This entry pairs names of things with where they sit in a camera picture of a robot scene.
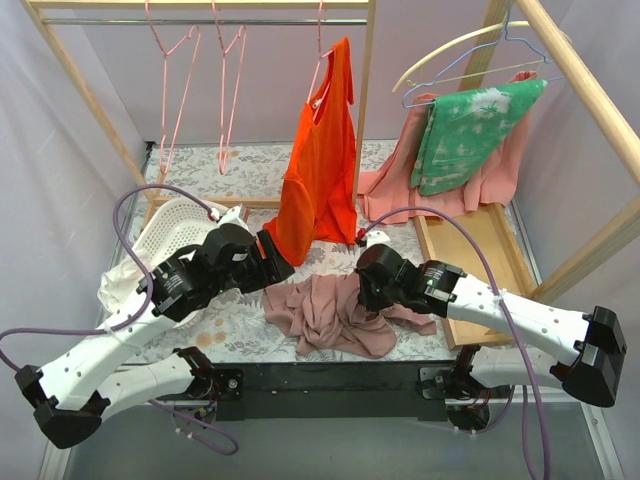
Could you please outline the dusty pink graphic t-shirt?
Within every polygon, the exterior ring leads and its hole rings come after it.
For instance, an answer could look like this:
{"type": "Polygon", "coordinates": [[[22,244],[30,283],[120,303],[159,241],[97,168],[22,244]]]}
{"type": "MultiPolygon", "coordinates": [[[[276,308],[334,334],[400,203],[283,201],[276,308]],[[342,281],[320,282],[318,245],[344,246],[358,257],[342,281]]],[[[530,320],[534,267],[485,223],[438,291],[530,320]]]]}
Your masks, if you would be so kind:
{"type": "Polygon", "coordinates": [[[421,336],[434,335],[436,322],[401,305],[369,311],[359,300],[357,274],[312,275],[299,283],[264,290],[265,321],[296,340],[296,353],[332,349],[379,359],[397,344],[398,325],[421,336]]]}

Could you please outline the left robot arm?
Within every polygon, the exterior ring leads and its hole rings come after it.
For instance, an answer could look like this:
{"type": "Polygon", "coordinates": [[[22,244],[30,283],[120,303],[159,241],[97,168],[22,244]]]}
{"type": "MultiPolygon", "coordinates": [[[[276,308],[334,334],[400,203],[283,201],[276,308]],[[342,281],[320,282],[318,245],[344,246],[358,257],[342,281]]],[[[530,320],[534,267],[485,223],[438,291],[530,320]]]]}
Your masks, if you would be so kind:
{"type": "Polygon", "coordinates": [[[164,360],[127,371],[119,368],[218,295],[259,291],[293,272],[267,231],[251,234],[236,224],[219,226],[202,243],[177,249],[145,276],[98,334],[87,335],[44,366],[22,367],[16,383],[40,430],[60,449],[83,442],[115,414],[158,397],[220,396],[225,382],[196,347],[177,348],[164,360]]]}

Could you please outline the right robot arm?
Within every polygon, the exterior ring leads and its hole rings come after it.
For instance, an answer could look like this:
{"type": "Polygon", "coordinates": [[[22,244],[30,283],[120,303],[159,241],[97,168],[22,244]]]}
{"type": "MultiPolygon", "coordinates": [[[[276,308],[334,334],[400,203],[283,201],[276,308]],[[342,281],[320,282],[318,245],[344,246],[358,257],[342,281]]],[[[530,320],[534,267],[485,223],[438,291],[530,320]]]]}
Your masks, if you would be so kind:
{"type": "Polygon", "coordinates": [[[360,301],[371,311],[402,305],[420,314],[466,321],[511,334],[539,349],[526,366],[517,350],[482,347],[452,373],[454,389],[475,397],[502,385],[539,385],[564,390],[590,405],[615,404],[627,352],[615,312],[563,310],[514,295],[459,267],[429,260],[414,265],[384,244],[359,257],[360,301]]]}

